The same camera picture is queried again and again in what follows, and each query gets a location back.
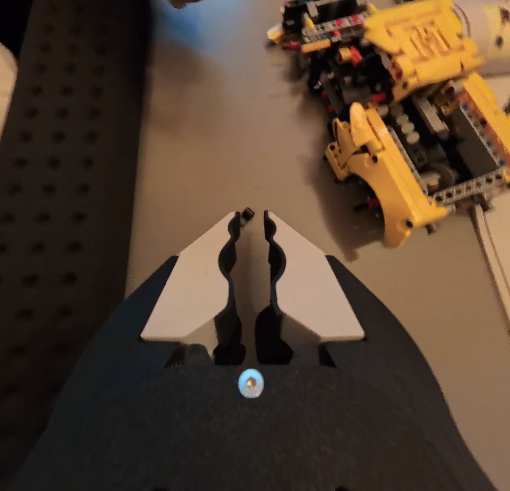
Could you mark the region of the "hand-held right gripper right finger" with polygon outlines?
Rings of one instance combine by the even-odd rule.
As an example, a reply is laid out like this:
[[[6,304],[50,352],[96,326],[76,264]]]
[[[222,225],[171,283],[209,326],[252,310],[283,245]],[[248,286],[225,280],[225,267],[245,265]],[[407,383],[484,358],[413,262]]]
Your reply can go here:
[[[365,332],[328,255],[269,210],[264,236],[270,296],[254,328],[258,363],[333,366],[327,345],[361,341]]]

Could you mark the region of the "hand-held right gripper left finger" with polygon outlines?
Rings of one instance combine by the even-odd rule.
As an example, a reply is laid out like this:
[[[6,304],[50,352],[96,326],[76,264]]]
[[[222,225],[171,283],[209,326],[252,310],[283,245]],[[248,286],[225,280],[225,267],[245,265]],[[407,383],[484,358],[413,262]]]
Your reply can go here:
[[[231,277],[240,230],[241,214],[232,211],[178,254],[142,340],[200,345],[220,365],[243,362],[246,348]]]

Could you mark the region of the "yellow toy brick car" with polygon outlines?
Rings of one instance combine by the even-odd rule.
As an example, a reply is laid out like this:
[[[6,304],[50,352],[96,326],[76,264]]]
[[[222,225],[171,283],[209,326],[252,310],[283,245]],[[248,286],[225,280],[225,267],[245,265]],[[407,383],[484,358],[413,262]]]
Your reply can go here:
[[[509,113],[479,71],[486,58],[450,0],[377,9],[367,0],[288,0],[267,31],[293,52],[327,107],[336,182],[359,178],[384,244],[509,186]]]

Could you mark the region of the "grey desk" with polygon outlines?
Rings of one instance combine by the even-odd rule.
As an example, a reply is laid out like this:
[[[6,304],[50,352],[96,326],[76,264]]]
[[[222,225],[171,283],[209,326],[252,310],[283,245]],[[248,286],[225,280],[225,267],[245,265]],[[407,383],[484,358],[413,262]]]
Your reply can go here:
[[[469,214],[403,247],[380,241],[377,217],[354,214],[354,184],[322,160],[325,109],[267,47],[285,0],[205,0],[181,10],[154,0],[126,294],[231,211],[254,219],[233,269],[245,363],[270,295],[263,214],[272,211],[334,255],[404,325],[464,440],[499,490],[509,490],[507,319]]]

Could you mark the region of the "black perforated mat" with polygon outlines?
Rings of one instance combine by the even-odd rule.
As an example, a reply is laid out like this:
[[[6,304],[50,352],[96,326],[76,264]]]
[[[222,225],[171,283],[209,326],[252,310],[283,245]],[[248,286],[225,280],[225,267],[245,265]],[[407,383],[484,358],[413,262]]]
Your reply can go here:
[[[1,140],[1,474],[124,295],[150,0],[33,0]]]

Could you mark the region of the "open instruction booklet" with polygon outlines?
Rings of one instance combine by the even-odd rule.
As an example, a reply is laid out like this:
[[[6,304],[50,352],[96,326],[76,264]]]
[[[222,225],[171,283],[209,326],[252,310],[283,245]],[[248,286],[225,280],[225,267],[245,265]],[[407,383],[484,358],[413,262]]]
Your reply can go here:
[[[463,28],[486,58],[481,75],[494,92],[497,105],[509,115],[509,0],[452,1]],[[477,207],[473,218],[509,319],[509,192],[495,199],[491,211]]]

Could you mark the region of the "person's white shirt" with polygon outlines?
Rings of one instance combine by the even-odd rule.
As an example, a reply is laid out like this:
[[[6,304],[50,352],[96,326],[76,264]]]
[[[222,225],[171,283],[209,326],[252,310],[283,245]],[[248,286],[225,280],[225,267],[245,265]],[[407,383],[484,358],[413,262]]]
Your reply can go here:
[[[1,137],[16,85],[18,65],[12,52],[1,43]]]

